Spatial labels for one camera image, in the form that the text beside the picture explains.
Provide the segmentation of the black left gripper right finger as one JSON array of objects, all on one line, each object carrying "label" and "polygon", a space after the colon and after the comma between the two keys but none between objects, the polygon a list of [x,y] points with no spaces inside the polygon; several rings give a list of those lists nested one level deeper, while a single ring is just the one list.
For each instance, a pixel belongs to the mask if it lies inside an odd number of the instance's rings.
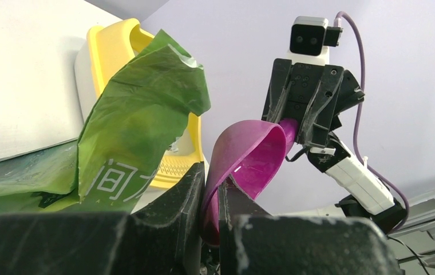
[{"label": "black left gripper right finger", "polygon": [[222,274],[401,274],[372,221],[269,215],[231,178],[218,192]]}]

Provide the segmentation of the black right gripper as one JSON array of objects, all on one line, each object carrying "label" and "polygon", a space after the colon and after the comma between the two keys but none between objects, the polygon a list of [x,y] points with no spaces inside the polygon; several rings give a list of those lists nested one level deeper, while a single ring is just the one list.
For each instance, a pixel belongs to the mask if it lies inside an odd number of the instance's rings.
[{"label": "black right gripper", "polygon": [[[296,142],[325,148],[331,129],[342,126],[339,114],[364,102],[354,75],[341,66],[311,65],[276,58],[272,65],[262,120],[279,123],[303,115]],[[291,105],[284,111],[287,100]]]}]

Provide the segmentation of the green cat litter bag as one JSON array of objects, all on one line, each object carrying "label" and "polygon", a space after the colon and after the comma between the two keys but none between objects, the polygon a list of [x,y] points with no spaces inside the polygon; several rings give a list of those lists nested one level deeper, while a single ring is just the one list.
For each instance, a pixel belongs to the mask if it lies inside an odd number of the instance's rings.
[{"label": "green cat litter bag", "polygon": [[109,80],[78,139],[0,161],[0,214],[132,211],[189,116],[210,106],[203,66],[159,31]]}]

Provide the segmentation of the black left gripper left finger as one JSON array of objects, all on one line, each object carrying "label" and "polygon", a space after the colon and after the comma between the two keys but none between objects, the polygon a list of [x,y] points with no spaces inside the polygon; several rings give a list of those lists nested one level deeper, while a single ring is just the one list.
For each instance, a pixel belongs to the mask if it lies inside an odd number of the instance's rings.
[{"label": "black left gripper left finger", "polygon": [[205,169],[139,211],[0,215],[0,274],[198,274]]}]

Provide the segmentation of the magenta plastic scoop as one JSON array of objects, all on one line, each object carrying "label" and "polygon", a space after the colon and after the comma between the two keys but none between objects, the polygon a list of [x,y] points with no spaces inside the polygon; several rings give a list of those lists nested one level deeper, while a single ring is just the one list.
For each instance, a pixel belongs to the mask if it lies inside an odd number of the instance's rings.
[{"label": "magenta plastic scoop", "polygon": [[242,120],[226,128],[215,142],[201,204],[201,237],[219,246],[219,186],[231,177],[251,199],[271,182],[294,144],[299,124]]}]

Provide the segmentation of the yellow litter box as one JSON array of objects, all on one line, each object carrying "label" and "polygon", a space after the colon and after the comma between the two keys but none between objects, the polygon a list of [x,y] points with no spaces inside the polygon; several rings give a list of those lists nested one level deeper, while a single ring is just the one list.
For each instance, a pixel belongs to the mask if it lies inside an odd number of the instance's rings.
[{"label": "yellow litter box", "polygon": [[137,19],[94,26],[75,68],[89,57],[96,102],[85,108],[78,142],[80,194],[123,196],[173,187],[203,160],[200,116],[211,106],[204,68],[167,32]]}]

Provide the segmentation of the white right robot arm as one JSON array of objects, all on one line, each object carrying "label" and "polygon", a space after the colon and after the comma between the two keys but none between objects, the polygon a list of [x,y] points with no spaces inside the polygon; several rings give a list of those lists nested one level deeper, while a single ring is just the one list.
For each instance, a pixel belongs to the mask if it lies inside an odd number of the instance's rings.
[{"label": "white right robot arm", "polygon": [[345,216],[368,218],[387,234],[406,219],[407,210],[334,132],[341,126],[339,114],[364,98],[358,81],[341,66],[277,58],[262,120],[279,124],[288,146],[301,146],[290,162],[306,155],[347,190],[348,196],[336,204]]}]

